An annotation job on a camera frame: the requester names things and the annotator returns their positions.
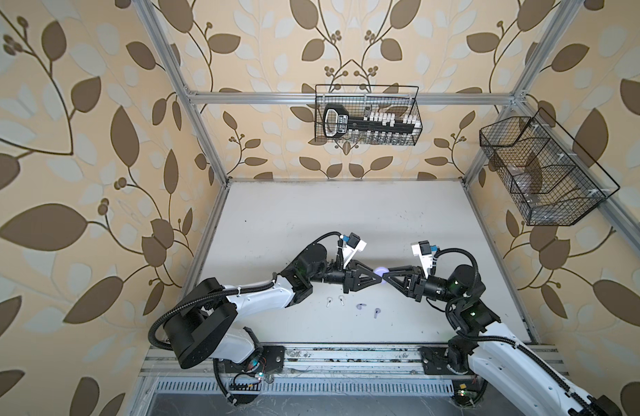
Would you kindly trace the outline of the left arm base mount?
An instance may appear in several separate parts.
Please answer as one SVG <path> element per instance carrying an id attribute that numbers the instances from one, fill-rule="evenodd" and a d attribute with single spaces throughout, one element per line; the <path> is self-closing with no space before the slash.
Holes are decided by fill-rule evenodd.
<path id="1" fill-rule="evenodd" d="M 286 348 L 280 345 L 264 345 L 245 362 L 234 363 L 219 359 L 219 369 L 227 374 L 279 374 L 283 371 Z"/>

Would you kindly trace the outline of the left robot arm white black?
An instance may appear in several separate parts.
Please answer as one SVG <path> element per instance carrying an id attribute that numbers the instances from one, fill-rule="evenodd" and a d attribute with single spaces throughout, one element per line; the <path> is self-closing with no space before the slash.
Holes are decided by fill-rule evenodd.
<path id="1" fill-rule="evenodd" d="M 182 369 L 208 359 L 255 363 L 262 355 L 259 340 L 251 329 L 236 327 L 238 319 L 298 305 L 312 294 L 315 283 L 337 284 L 350 293 L 382 281 L 382 274 L 354 259 L 366 246 L 359 236 L 332 235 L 337 239 L 333 261 L 316 239 L 264 283 L 229 286 L 214 277 L 202 281 L 152 324 L 149 343 L 172 351 Z"/>

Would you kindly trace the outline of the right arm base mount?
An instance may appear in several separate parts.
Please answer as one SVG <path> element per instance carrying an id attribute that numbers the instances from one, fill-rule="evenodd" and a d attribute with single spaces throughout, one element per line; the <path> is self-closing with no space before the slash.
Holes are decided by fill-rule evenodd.
<path id="1" fill-rule="evenodd" d="M 467 367 L 467 364 L 461 367 L 454 366 L 448 350 L 449 348 L 444 345 L 418 348 L 423 374 L 428 376 L 474 376 L 474 372 Z"/>

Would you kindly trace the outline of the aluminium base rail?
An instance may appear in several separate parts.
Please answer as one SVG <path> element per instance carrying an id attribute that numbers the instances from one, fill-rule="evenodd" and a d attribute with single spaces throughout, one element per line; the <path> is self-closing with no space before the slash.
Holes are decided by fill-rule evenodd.
<path id="1" fill-rule="evenodd" d="M 458 378 L 458 376 L 428 376 L 423 374 L 418 348 L 446 344 L 339 344 L 287 343 L 267 344 L 286 348 L 283 371 L 275 375 L 357 378 Z M 557 372 L 570 373 L 557 348 L 552 345 L 530 345 L 542 360 Z M 213 374 L 212 360 L 191 369 L 181 369 L 171 351 L 152 348 L 139 371 L 140 376 L 209 376 Z"/>

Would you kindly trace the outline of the purple round charging case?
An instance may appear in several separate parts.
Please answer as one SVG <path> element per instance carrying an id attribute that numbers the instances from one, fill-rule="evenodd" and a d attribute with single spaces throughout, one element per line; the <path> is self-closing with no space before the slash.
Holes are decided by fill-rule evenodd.
<path id="1" fill-rule="evenodd" d="M 374 269 L 374 273 L 379 276 L 382 277 L 384 274 L 389 273 L 389 269 L 386 267 L 378 267 L 376 269 Z"/>

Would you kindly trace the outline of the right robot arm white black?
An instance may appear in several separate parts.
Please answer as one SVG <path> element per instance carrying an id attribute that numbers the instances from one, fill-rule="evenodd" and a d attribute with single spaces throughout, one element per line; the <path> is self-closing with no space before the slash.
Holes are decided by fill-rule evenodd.
<path id="1" fill-rule="evenodd" d="M 426 241 L 412 249 L 420 265 L 375 273 L 417 302 L 444 303 L 455 331 L 448 343 L 449 369 L 481 377 L 525 415 L 621 414 L 607 396 L 591 395 L 540 358 L 482 302 L 486 287 L 469 251 L 441 249 Z"/>

